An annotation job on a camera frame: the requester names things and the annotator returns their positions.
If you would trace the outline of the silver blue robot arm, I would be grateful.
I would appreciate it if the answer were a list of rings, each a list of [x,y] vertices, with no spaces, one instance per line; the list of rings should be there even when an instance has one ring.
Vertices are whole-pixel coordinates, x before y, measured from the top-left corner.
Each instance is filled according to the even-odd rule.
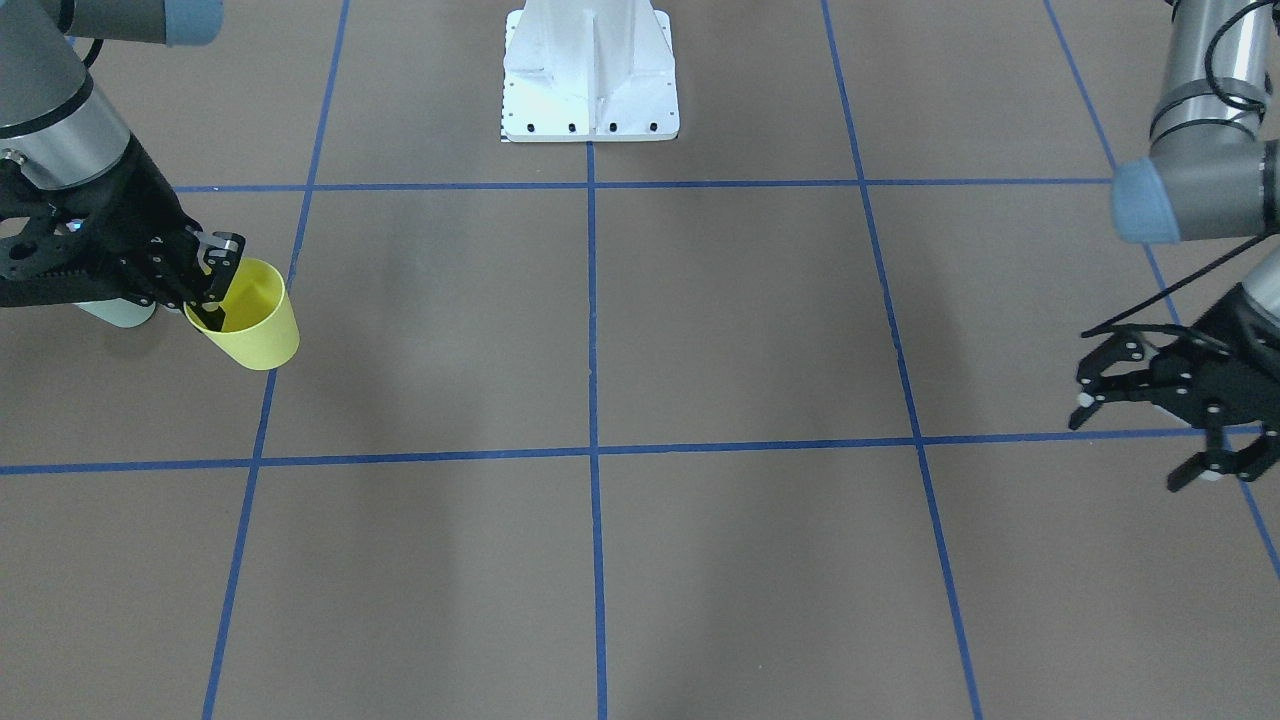
[[[91,67],[109,40],[201,46],[220,1],[5,1],[4,307],[78,305],[133,327],[157,307],[221,331],[244,240],[180,205]]]

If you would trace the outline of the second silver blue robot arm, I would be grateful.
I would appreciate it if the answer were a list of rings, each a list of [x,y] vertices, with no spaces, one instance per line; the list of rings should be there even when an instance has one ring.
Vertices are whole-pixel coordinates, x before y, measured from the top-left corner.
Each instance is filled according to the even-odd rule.
[[[1275,1],[1174,1],[1149,150],[1112,177],[1111,215],[1130,243],[1240,238],[1228,259],[1277,237],[1277,141],[1263,140],[1275,96]],[[1110,404],[1148,404],[1201,430],[1204,447],[1167,474],[1253,482],[1277,464],[1277,255],[1271,252],[1199,319],[1138,323],[1119,313],[1085,332],[1069,427]]]

